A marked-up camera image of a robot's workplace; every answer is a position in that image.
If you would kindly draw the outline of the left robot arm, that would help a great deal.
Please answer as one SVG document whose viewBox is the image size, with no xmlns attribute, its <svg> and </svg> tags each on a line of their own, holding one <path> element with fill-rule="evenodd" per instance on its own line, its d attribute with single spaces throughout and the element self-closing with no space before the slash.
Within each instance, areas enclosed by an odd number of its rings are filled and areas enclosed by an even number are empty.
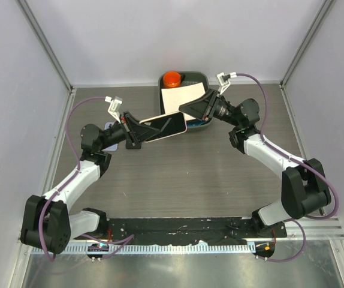
<svg viewBox="0 0 344 288">
<path fill-rule="evenodd" d="M 20 240 L 40 248 L 53 258 L 64 251 L 70 240 L 79 236 L 102 239 L 108 231 L 106 214 L 87 208 L 75 215 L 69 211 L 76 200 L 108 170 L 111 154 L 105 151 L 120 142 L 134 145 L 166 132 L 171 117 L 140 122 L 125 112 L 119 121 L 103 130 L 85 125 L 80 133 L 82 154 L 77 165 L 55 188 L 43 196 L 32 195 L 25 204 Z"/>
</svg>

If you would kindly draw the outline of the black bare phone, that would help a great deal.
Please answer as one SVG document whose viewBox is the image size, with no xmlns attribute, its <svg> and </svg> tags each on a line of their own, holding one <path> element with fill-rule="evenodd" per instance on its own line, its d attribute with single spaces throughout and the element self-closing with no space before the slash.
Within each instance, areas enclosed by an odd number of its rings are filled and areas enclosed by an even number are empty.
<svg viewBox="0 0 344 288">
<path fill-rule="evenodd" d="M 138 150 L 141 149 L 142 143 L 126 142 L 125 148 L 128 150 Z"/>
</svg>

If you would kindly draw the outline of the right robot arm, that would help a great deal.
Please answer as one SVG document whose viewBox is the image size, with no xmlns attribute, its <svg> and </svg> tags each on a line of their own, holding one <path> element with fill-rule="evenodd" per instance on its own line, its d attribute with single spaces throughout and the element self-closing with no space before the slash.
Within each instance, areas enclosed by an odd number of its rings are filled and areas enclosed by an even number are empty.
<svg viewBox="0 0 344 288">
<path fill-rule="evenodd" d="M 180 105 L 179 110 L 196 119 L 216 118 L 232 125 L 228 134 L 231 145 L 258 160 L 280 178 L 279 200 L 252 213 L 254 235 L 266 236 L 277 223 L 307 217 L 331 203 L 328 185 L 321 179 L 325 174 L 320 161 L 293 157 L 261 138 L 255 125 L 260 120 L 259 105 L 254 99 L 233 106 L 217 91 L 209 89 L 202 97 Z"/>
</svg>

